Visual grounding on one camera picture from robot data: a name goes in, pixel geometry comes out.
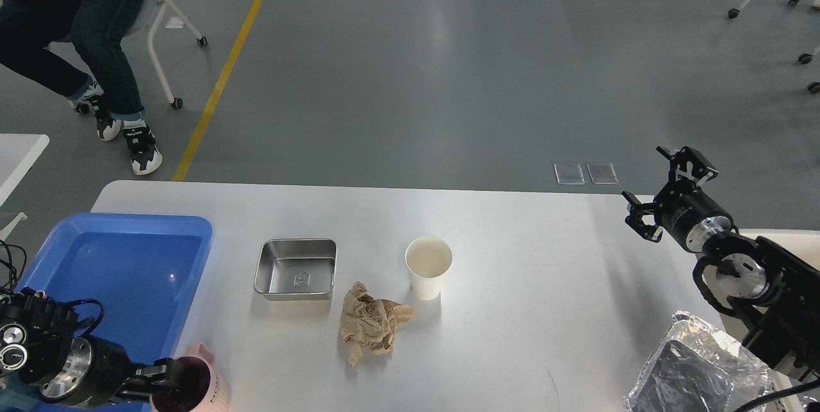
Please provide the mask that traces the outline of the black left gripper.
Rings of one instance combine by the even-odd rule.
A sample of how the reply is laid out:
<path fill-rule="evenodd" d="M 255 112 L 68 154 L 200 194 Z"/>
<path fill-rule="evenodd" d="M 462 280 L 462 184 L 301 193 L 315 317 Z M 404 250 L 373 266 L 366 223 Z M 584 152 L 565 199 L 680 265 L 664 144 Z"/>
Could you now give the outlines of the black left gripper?
<path fill-rule="evenodd" d="M 133 363 L 120 345 L 80 336 L 71 342 L 59 373 L 39 386 L 38 395 L 46 404 L 79 409 L 97 408 L 114 396 L 119 402 L 149 402 L 155 394 L 179 393 L 183 371 L 176 359 Z"/>

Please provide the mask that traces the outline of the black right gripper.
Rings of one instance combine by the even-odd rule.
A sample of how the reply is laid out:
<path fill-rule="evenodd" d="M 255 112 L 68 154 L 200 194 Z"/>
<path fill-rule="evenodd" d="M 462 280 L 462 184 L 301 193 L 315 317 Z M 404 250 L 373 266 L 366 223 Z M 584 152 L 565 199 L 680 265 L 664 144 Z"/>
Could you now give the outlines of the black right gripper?
<path fill-rule="evenodd" d="M 659 190 L 660 202 L 644 204 L 629 191 L 621 191 L 627 200 L 627 223 L 639 237 L 659 243 L 662 228 L 683 249 L 692 254 L 701 252 L 706 240 L 718 232 L 734 230 L 734 219 L 701 187 L 715 179 L 719 170 L 702 152 L 684 146 L 673 151 L 657 146 L 656 151 L 669 161 L 667 183 Z M 644 221 L 648 215 L 660 214 L 660 225 Z"/>

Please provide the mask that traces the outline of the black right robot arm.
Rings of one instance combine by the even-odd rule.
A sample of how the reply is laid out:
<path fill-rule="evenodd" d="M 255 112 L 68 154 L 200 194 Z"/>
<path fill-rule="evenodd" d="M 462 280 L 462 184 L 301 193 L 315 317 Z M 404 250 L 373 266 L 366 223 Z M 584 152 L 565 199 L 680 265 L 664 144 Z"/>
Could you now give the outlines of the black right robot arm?
<path fill-rule="evenodd" d="M 642 202 L 623 191 L 627 223 L 658 243 L 665 232 L 697 260 L 692 276 L 705 301 L 746 328 L 741 345 L 798 385 L 762 395 L 740 407 L 750 411 L 818 388 L 819 275 L 779 243 L 741 234 L 733 217 L 705 193 L 718 169 L 700 151 L 658 146 L 669 163 L 668 180 Z"/>

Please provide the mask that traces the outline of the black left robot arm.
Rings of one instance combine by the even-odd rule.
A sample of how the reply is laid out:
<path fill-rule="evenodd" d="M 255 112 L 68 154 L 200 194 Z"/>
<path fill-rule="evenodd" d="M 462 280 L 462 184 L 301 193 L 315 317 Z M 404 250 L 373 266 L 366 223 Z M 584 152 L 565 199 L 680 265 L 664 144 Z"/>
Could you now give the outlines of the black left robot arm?
<path fill-rule="evenodd" d="M 117 343 L 94 336 L 105 316 L 97 299 L 56 301 L 17 289 L 12 243 L 2 243 L 2 377 L 17 375 L 46 404 L 93 409 L 169 397 L 179 403 L 185 368 L 172 358 L 135 363 Z"/>

